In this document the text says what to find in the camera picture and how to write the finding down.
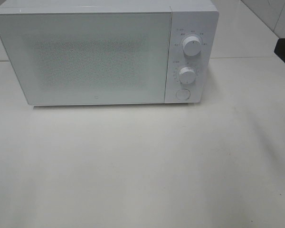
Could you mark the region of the white microwave door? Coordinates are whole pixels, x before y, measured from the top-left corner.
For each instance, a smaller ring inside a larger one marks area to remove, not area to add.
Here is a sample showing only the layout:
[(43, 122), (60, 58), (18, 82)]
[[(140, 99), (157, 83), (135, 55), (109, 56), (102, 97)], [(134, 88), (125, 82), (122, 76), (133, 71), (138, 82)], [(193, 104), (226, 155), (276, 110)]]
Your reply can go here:
[(171, 15), (0, 15), (30, 105), (162, 103)]

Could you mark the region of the round white door button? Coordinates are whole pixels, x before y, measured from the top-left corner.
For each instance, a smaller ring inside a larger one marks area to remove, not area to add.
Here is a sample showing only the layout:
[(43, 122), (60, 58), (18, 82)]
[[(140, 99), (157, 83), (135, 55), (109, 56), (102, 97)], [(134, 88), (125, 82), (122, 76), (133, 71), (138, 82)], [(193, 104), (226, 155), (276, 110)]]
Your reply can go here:
[(176, 92), (176, 98), (179, 100), (188, 100), (190, 98), (190, 91), (188, 89), (180, 89)]

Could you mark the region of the white timer knob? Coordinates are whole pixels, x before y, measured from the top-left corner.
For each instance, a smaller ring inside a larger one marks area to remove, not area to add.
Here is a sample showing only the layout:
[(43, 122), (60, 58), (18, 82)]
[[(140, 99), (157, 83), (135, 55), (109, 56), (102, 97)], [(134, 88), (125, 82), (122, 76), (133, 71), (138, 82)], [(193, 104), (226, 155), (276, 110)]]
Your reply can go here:
[(196, 76), (196, 70), (189, 66), (181, 68), (177, 73), (179, 82), (185, 85), (192, 84), (195, 81)]

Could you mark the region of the white microwave oven body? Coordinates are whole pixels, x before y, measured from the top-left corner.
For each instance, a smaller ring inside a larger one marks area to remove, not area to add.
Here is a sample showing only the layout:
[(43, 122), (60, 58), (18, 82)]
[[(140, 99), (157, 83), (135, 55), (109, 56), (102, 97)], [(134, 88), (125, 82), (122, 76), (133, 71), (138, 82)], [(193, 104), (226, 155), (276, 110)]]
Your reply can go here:
[[(146, 6), (139, 8), (136, 8), (135, 6), (125, 6), (119, 8), (109, 6), (82, 6), (66, 8), (0, 8), (0, 15), (126, 13), (169, 13), (171, 15), (165, 95), (164, 101), (161, 104), (199, 102), (201, 100), (202, 91), (206, 80), (211, 46), (214, 40), (219, 18), (218, 11), (212, 5), (176, 9), (174, 9), (171, 5), (153, 6), (150, 8)], [(197, 34), (202, 39), (201, 52), (194, 57), (186, 56), (182, 50), (181, 42), (189, 34)], [(183, 67), (192, 67), (196, 70), (197, 76), (192, 84), (185, 85), (179, 82), (177, 73)], [(190, 98), (188, 100), (179, 100), (176, 98), (176, 92), (180, 89), (188, 89), (190, 91)]]

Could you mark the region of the upper white power knob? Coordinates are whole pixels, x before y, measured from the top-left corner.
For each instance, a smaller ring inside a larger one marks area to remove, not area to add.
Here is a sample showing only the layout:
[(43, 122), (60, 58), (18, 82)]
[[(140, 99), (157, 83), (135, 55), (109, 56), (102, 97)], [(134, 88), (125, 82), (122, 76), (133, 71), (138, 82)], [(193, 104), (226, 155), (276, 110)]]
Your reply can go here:
[(201, 52), (202, 39), (197, 34), (189, 34), (181, 42), (183, 53), (194, 57)]

